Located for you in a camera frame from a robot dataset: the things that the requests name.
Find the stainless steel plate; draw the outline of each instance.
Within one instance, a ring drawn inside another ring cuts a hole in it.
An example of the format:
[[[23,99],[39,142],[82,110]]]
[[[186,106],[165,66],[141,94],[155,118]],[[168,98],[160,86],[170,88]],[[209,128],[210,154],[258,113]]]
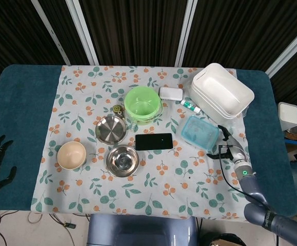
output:
[[[139,156],[133,147],[120,145],[112,149],[106,158],[107,169],[116,177],[128,177],[139,165]]]
[[[106,116],[98,122],[95,132],[99,141],[107,145],[114,145],[125,137],[127,126],[117,116]]]

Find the white bowl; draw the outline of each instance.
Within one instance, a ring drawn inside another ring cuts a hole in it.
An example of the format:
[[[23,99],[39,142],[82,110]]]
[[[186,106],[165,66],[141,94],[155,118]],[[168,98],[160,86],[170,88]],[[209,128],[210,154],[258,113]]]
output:
[[[80,167],[85,160],[86,149],[81,143],[76,141],[65,143],[57,153],[58,164],[66,170]]]

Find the white container lid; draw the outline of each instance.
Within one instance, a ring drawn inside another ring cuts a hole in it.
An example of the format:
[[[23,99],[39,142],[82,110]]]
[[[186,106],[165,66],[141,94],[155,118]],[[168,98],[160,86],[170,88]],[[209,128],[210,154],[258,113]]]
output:
[[[278,115],[281,122],[282,131],[297,126],[297,106],[280,102],[278,104]]]
[[[251,89],[217,63],[198,73],[193,86],[228,115],[240,114],[254,99]]]

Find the small white box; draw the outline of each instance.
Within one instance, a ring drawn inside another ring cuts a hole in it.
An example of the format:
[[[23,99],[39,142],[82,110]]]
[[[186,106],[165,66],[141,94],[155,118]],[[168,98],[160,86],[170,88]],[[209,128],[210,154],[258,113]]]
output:
[[[181,101],[183,99],[183,90],[180,88],[160,87],[160,99]]]

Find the black phone screen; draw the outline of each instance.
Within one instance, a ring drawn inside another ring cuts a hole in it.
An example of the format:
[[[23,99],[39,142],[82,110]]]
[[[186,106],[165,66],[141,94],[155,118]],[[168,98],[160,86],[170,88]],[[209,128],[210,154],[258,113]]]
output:
[[[173,148],[172,134],[140,134],[136,135],[136,150],[169,150]]]

